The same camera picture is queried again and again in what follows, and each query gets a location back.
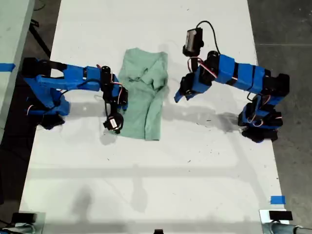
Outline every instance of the blue tape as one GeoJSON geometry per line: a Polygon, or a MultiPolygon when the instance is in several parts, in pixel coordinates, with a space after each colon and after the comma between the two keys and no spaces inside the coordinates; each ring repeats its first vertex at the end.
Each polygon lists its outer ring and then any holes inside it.
{"type": "Polygon", "coordinates": [[[285,205],[285,196],[271,196],[271,205],[285,205]]]}
{"type": "Polygon", "coordinates": [[[14,68],[13,63],[0,63],[0,72],[12,72],[14,68]]]}

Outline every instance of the concrete floor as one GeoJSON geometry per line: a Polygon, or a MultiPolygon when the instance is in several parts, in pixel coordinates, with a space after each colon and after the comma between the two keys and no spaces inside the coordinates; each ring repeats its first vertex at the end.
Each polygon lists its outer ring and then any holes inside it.
{"type": "MultiPolygon", "coordinates": [[[[60,0],[42,0],[46,7],[33,13],[40,22],[38,32],[52,48],[60,0]]],[[[312,1],[311,0],[248,0],[252,19],[258,64],[273,75],[291,76],[291,92],[277,109],[283,114],[284,125],[274,152],[286,208],[294,216],[294,224],[312,227],[312,1]]],[[[42,2],[36,2],[39,8],[42,2]]],[[[27,35],[23,57],[46,59],[31,34],[27,35]]],[[[29,94],[29,88],[18,77],[0,150],[0,170],[4,204],[0,219],[10,221],[19,210],[34,137],[34,126],[24,119],[16,106],[29,94]],[[7,147],[14,142],[15,148],[7,147]]]]}

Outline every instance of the white table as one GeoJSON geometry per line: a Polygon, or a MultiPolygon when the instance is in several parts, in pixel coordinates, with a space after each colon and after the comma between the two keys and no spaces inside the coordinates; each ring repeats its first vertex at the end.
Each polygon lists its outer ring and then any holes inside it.
{"type": "MultiPolygon", "coordinates": [[[[20,205],[46,213],[44,233],[255,234],[259,209],[283,209],[269,202],[281,195],[272,143],[253,143],[235,123],[246,92],[214,82],[174,103],[187,74],[186,31],[201,20],[222,53],[256,63],[246,0],[62,1],[51,60],[118,74],[126,49],[165,51],[170,93],[160,141],[105,132],[101,92],[66,94],[66,123],[36,131],[20,205]]],[[[202,26],[205,58],[215,46],[202,26]]]]}
{"type": "Polygon", "coordinates": [[[34,0],[0,0],[0,63],[15,64],[12,72],[0,72],[0,143],[34,4],[34,0]]]}

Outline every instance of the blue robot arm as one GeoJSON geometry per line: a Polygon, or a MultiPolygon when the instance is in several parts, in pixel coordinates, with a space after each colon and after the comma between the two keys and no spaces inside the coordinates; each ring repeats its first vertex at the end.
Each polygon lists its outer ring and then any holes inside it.
{"type": "Polygon", "coordinates": [[[70,103],[65,100],[63,94],[74,89],[101,90],[105,103],[111,105],[111,113],[107,116],[104,127],[116,133],[122,129],[123,118],[118,110],[127,109],[128,91],[122,87],[109,67],[79,67],[25,58],[21,73],[36,97],[28,99],[27,115],[39,119],[38,124],[46,129],[64,123],[61,116],[69,114],[70,103]],[[61,71],[63,75],[51,77],[52,69],[61,71]]]}
{"type": "Polygon", "coordinates": [[[212,81],[249,91],[256,95],[238,116],[238,125],[246,127],[243,136],[257,143],[264,139],[276,140],[277,129],[283,121],[281,113],[274,108],[289,93],[289,76],[279,74],[274,78],[270,71],[260,66],[236,63],[233,58],[216,51],[210,51],[207,59],[201,60],[197,57],[203,46],[202,29],[198,25],[188,31],[183,47],[183,54],[190,57],[192,69],[182,78],[175,101],[179,102],[183,96],[189,100],[206,92],[212,81]]]}

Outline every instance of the green cloth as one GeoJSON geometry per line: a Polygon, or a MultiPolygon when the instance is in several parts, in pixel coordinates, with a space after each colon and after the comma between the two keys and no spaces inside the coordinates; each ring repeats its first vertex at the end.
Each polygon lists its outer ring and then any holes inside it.
{"type": "Polygon", "coordinates": [[[127,50],[118,79],[128,90],[128,109],[120,135],[160,139],[162,101],[167,86],[168,55],[138,48],[127,50]]]}

